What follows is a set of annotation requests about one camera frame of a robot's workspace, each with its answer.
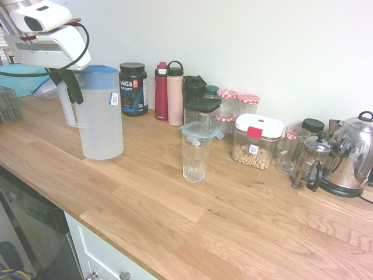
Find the kettle base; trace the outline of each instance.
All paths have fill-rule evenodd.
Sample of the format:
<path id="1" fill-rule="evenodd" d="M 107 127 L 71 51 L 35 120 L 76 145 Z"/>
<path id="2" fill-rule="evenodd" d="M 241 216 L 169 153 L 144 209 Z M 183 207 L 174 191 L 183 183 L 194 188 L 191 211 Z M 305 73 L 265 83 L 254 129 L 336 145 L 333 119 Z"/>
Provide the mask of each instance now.
<path id="1" fill-rule="evenodd" d="M 324 191 L 327 191 L 331 194 L 337 195 L 339 197 L 359 197 L 364 189 L 363 188 L 344 188 L 339 185 L 334 185 L 336 188 L 330 187 L 324 182 L 320 183 L 320 188 L 322 188 Z"/>

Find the drinking glass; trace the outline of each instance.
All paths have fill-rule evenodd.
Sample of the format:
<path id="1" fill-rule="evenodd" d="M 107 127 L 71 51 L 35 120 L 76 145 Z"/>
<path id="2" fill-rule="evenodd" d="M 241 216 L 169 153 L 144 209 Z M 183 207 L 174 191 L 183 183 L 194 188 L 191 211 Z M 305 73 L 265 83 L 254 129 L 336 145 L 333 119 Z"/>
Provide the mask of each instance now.
<path id="1" fill-rule="evenodd" d="M 200 182 L 205 178 L 211 138 L 199 134 L 182 137 L 182 174 L 189 182 Z"/>

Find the butcher block counter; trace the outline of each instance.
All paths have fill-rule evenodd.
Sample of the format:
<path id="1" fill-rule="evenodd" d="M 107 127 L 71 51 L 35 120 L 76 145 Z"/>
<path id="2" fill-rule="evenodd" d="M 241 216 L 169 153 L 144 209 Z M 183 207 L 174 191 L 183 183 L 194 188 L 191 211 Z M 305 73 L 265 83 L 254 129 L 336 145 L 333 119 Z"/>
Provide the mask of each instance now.
<path id="1" fill-rule="evenodd" d="M 226 139 L 187 182 L 181 133 L 152 110 L 122 117 L 123 154 L 86 159 L 59 98 L 18 102 L 0 165 L 158 279 L 373 279 L 373 205 L 359 198 L 294 190 L 274 164 L 231 160 Z"/>

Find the electric kettle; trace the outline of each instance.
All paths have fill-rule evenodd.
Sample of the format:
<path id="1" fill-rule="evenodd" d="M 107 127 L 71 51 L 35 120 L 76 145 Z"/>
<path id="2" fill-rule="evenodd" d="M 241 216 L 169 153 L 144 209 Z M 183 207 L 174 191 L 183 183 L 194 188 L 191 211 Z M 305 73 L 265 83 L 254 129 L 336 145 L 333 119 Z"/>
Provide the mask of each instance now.
<path id="1" fill-rule="evenodd" d="M 332 151 L 323 168 L 320 188 L 341 197 L 361 195 L 373 166 L 373 113 L 364 111 L 349 118 L 329 145 Z"/>
<path id="2" fill-rule="evenodd" d="M 118 70 L 89 65 L 74 74 L 83 95 L 83 102 L 74 104 L 76 119 L 65 82 L 58 85 L 58 94 L 66 122 L 79 128 L 83 154 L 98 160 L 120 155 L 124 147 Z"/>

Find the dish rack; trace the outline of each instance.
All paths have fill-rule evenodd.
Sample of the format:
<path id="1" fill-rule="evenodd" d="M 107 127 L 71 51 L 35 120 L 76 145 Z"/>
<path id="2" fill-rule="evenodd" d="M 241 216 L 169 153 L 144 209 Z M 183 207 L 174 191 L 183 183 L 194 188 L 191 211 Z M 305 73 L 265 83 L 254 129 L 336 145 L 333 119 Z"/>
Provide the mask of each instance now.
<path id="1" fill-rule="evenodd" d="M 23 117 L 16 98 L 14 89 L 0 86 L 0 123 L 8 123 Z"/>

